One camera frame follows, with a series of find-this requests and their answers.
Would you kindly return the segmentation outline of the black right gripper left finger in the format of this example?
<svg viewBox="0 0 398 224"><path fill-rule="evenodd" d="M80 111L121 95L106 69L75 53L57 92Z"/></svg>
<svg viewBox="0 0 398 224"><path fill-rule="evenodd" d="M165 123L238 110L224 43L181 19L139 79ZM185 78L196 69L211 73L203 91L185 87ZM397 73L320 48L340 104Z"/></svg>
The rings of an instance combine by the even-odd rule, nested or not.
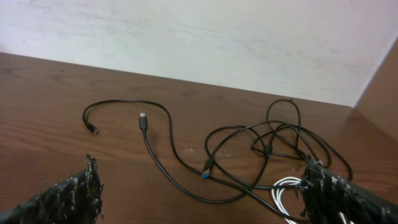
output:
<svg viewBox="0 0 398 224"><path fill-rule="evenodd" d="M97 224L103 217L103 184L97 159L88 159L85 170L1 212L1 224Z"/></svg>

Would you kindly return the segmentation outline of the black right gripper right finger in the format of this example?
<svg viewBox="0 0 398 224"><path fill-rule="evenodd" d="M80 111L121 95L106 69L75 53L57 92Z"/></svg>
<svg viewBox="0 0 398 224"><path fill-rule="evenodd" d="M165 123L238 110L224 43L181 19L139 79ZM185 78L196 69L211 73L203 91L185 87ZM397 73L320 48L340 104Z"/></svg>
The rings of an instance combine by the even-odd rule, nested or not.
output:
<svg viewBox="0 0 398 224"><path fill-rule="evenodd" d="M305 208L300 214L313 224L397 224L397 205L332 173L306 158L297 189Z"/></svg>

